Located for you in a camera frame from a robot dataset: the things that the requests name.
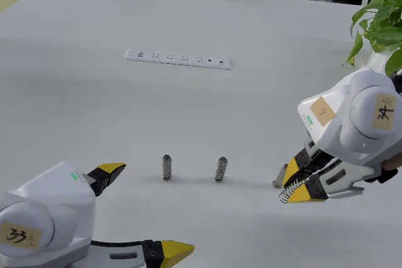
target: yellow fingertip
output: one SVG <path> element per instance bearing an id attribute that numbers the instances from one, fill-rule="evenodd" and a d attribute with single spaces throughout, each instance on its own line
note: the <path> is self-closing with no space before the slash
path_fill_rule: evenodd
<path id="1" fill-rule="evenodd" d="M 162 241 L 164 260 L 161 268 L 170 268 L 188 257 L 193 251 L 194 246 L 176 241 Z"/>

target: white table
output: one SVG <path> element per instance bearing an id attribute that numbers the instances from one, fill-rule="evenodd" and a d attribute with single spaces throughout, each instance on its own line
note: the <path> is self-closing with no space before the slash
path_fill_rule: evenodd
<path id="1" fill-rule="evenodd" d="M 284 205 L 296 106 L 351 72 L 357 7 L 297 0 L 21 0 L 0 14 L 0 187 L 63 160 L 124 161 L 95 239 L 175 239 L 177 267 L 393 267 L 401 177 L 363 196 Z M 128 48 L 226 56 L 231 71 L 128 62 Z M 161 157 L 173 180 L 161 180 Z M 227 156 L 225 181 L 212 182 Z"/>

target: plant leaf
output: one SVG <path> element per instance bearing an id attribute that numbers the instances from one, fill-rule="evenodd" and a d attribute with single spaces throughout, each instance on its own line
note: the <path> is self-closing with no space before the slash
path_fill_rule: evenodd
<path id="1" fill-rule="evenodd" d="M 374 50 L 376 53 L 380 53 L 386 48 L 386 45 L 380 44 L 376 40 L 370 40 L 370 45 L 372 50 Z"/>
<path id="2" fill-rule="evenodd" d="M 364 14 L 366 14 L 370 9 L 379 9 L 382 7 L 382 3 L 385 0 L 371 0 L 371 2 L 367 5 L 358 10 L 356 13 L 353 14 L 352 16 L 352 24 L 350 26 L 350 35 L 353 35 L 353 27 L 355 24 L 360 20 L 360 18 L 363 17 Z"/>
<path id="3" fill-rule="evenodd" d="M 381 28 L 381 30 L 370 36 L 370 40 L 376 40 L 386 46 L 400 44 L 402 42 L 402 28 L 396 26 Z"/>
<path id="4" fill-rule="evenodd" d="M 363 38 L 362 35 L 360 35 L 359 32 L 357 32 L 356 37 L 354 39 L 354 44 L 353 47 L 349 53 L 349 56 L 347 57 L 346 61 L 354 66 L 354 57 L 357 55 L 357 53 L 362 49 L 363 47 Z"/>
<path id="5" fill-rule="evenodd" d="M 377 13 L 376 13 L 376 15 L 374 17 L 373 22 L 388 19 L 390 17 L 391 13 L 395 9 L 397 9 L 397 8 L 394 7 L 394 6 L 385 6 L 385 7 L 381 8 L 381 9 L 378 9 L 378 11 L 377 11 Z"/>
<path id="6" fill-rule="evenodd" d="M 394 52 L 385 64 L 386 75 L 392 75 L 402 68 L 402 50 Z"/>
<path id="7" fill-rule="evenodd" d="M 369 22 L 368 19 L 363 19 L 362 21 L 359 22 L 359 25 L 364 31 L 367 31 L 368 22 Z"/>

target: number 33 label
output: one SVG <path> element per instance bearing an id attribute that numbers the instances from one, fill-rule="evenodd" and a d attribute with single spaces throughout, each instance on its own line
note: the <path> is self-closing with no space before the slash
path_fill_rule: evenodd
<path id="1" fill-rule="evenodd" d="M 0 243 L 35 250 L 42 231 L 18 224 L 4 222 L 0 227 Z"/>

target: white power strip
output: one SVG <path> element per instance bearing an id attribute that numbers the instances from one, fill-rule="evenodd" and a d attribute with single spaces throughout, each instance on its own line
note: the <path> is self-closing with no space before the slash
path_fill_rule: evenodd
<path id="1" fill-rule="evenodd" d="M 232 69 L 229 59 L 209 56 L 186 56 L 178 55 L 176 53 L 161 53 L 158 51 L 128 50 L 125 58 L 126 60 L 133 61 L 209 67 L 226 70 Z"/>

